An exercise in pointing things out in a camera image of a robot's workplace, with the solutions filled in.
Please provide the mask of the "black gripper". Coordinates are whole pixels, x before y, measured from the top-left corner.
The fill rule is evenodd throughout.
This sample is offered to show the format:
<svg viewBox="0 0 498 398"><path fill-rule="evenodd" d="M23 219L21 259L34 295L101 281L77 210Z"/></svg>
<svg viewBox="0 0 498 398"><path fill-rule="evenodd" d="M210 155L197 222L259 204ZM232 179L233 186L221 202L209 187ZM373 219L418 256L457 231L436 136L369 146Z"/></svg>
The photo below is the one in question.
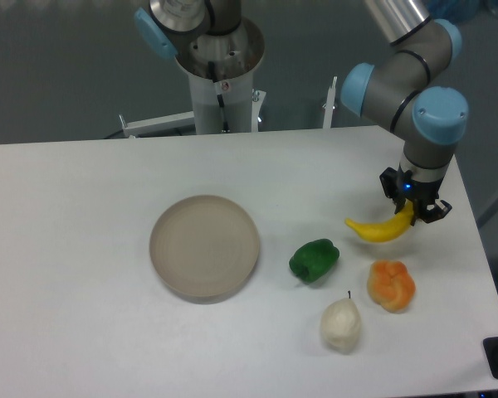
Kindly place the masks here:
<svg viewBox="0 0 498 398"><path fill-rule="evenodd" d="M437 170L420 167L395 170L388 167L379 179L384 195L395 205L395 214L404 208L406 200L413 202L411 226L417 221L426 224L440 221L452 210L447 201L440 200L440 204L435 201L442 185L442 177Z"/></svg>

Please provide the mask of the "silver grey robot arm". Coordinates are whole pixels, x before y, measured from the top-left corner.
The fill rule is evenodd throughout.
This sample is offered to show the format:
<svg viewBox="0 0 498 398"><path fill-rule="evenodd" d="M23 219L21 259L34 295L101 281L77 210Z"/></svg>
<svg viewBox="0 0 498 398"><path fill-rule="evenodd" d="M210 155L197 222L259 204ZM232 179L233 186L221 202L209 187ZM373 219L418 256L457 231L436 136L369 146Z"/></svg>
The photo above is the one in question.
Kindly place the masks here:
<svg viewBox="0 0 498 398"><path fill-rule="evenodd" d="M410 203L414 221L441 220L451 206L438 191L469 109L458 91L432 81L459 55L461 33L432 19L420 1L368 1L366 8L394 53L381 66L355 66L340 101L404 142L398 167L380 177L396 212ZM238 1L151 1L135 12L134 23L157 56L175 60L187 74L198 133L251 130L252 73L265 45Z"/></svg>

